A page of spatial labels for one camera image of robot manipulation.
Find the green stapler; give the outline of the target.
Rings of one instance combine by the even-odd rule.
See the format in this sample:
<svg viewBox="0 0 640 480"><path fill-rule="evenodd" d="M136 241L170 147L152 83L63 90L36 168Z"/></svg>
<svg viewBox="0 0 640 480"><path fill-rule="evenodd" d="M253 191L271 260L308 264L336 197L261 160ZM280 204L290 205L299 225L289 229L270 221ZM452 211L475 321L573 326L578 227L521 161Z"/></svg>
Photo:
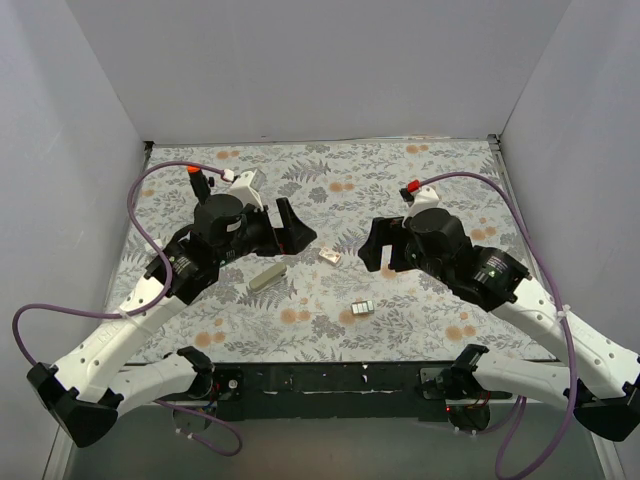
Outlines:
<svg viewBox="0 0 640 480"><path fill-rule="evenodd" d="M287 266L282 263L277 263L270 266L265 271L254 277L248 284L248 288L251 291L262 290L274 282L284 277L287 273Z"/></svg>

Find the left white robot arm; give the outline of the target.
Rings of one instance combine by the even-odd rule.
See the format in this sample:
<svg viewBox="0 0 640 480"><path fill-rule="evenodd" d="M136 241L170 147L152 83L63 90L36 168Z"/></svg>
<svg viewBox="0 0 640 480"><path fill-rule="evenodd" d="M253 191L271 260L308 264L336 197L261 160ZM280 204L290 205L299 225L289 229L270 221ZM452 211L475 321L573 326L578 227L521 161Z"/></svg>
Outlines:
<svg viewBox="0 0 640 480"><path fill-rule="evenodd" d="M113 319L56 362L32 366L29 383L76 446L96 443L119 417L152 401L210 395L214 365L194 347L141 368L124 366L162 325L218 281L223 266L250 254L296 255L316 239L288 199L276 203L280 228L272 226L267 208L228 194L209 196L195 207L193 222L147 266Z"/></svg>

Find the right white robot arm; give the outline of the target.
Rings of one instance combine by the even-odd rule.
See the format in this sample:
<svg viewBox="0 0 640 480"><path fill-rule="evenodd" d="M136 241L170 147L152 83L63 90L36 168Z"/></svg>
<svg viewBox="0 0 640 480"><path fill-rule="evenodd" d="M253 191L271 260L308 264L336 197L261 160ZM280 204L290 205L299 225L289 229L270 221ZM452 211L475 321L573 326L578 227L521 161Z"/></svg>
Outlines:
<svg viewBox="0 0 640 480"><path fill-rule="evenodd" d="M413 217L373 220L358 255L368 271L381 267L382 250L391 248L389 267L419 270L443 283L459 299L518 328L561 365L553 367L511 359L471 344L423 384L432 398L461 400L499 391L564 409L570 372L566 340L573 340L577 396L573 417L587 430L614 442L639 425L639 356L606 338L572 312L562 329L549 292L528 269L506 252L474 245L461 221L441 208Z"/></svg>

